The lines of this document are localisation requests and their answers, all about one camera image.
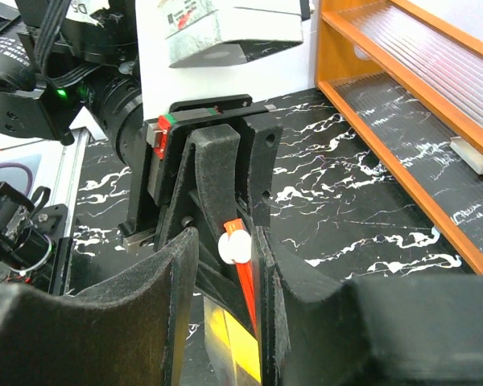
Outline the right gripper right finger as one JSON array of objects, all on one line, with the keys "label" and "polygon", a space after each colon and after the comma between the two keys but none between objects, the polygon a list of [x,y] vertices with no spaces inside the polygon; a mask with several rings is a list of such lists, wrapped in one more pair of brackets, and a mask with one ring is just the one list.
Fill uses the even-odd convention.
[{"label": "right gripper right finger", "polygon": [[265,385],[483,385],[483,276],[338,282],[252,232]]}]

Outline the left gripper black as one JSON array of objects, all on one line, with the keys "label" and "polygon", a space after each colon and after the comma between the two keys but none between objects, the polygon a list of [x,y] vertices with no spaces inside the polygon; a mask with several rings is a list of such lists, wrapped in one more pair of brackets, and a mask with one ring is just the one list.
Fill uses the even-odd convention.
[{"label": "left gripper black", "polygon": [[132,172],[128,215],[118,226],[123,248],[148,241],[160,249],[190,217],[200,259],[221,261],[224,223],[237,218],[235,189],[242,218],[268,227],[283,133],[273,108],[241,94],[176,102],[157,118],[127,119],[117,135],[118,157]]}]

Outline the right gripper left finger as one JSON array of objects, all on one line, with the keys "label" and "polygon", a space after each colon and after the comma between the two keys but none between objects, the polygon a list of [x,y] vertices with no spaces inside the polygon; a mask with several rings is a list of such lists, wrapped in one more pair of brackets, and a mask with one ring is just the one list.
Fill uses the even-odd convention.
[{"label": "right gripper left finger", "polygon": [[0,385],[177,385],[198,249],[186,228],[73,296],[0,284]]}]

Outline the zip bag with grapes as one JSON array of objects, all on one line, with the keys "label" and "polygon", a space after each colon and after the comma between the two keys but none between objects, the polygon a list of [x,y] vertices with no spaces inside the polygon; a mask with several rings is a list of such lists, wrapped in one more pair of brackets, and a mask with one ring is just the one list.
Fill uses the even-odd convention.
[{"label": "zip bag with grapes", "polygon": [[185,340],[184,367],[180,377],[182,385],[219,385],[204,344],[205,298],[229,312],[253,335],[236,269],[219,261],[199,259],[188,336]]}]

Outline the yellow fake banana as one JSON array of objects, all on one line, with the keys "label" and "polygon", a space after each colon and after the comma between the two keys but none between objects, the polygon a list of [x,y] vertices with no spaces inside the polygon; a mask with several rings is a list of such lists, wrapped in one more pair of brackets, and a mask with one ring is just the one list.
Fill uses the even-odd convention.
[{"label": "yellow fake banana", "polygon": [[204,344],[219,385],[260,385],[258,341],[229,312],[204,299]]}]

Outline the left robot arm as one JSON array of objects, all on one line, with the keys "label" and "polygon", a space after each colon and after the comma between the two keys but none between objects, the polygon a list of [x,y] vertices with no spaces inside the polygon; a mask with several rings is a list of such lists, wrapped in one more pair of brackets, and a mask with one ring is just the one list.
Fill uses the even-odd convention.
[{"label": "left robot arm", "polygon": [[254,103],[253,61],[302,39],[281,1],[0,2],[0,133],[74,141],[86,108],[131,171],[126,249],[188,226],[270,223],[282,130]]}]

